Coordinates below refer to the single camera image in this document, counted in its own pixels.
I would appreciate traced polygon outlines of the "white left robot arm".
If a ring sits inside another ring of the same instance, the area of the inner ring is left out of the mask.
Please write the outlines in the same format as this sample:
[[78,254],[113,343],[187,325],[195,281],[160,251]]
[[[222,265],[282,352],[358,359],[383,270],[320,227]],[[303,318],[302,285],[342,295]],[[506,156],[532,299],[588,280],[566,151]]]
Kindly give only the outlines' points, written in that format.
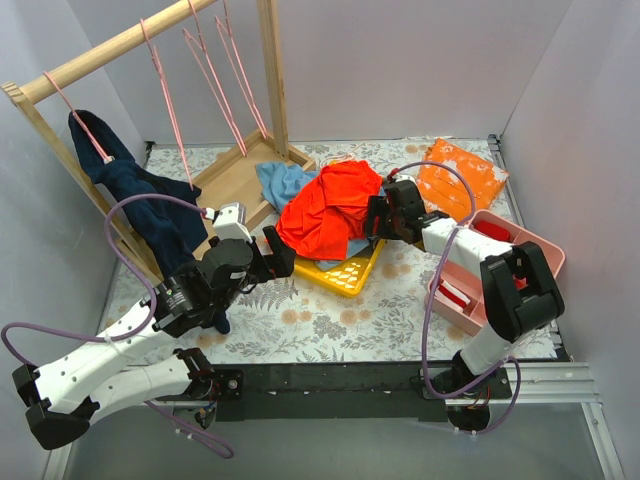
[[213,238],[201,259],[179,267],[155,287],[153,299],[138,302],[96,341],[49,364],[16,369],[13,381],[38,443],[46,450],[60,448],[105,417],[162,397],[240,399],[242,371],[212,365],[198,348],[177,348],[154,365],[134,363],[189,330],[212,324],[238,295],[292,275],[294,250],[274,227],[263,232],[270,253],[262,253],[252,236]]

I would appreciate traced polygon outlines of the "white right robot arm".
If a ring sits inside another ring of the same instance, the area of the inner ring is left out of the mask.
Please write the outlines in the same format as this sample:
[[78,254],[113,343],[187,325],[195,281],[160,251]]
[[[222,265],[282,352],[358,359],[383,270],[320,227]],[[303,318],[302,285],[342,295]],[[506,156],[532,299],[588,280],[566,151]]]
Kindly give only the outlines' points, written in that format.
[[383,190],[368,200],[367,235],[402,240],[442,262],[452,260],[480,281],[486,324],[454,355],[449,369],[425,379],[438,398],[475,397],[521,339],[564,313],[547,259],[534,242],[498,241],[443,212],[427,212],[410,180],[392,181]]

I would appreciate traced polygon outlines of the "orange mesh shorts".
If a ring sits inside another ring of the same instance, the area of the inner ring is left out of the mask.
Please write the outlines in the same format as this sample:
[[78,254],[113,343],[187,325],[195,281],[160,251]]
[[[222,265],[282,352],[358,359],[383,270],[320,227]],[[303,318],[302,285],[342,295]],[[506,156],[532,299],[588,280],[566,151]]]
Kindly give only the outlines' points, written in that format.
[[349,242],[365,237],[369,198],[380,193],[382,183],[364,160],[325,166],[287,203],[276,230],[301,257],[344,260]]

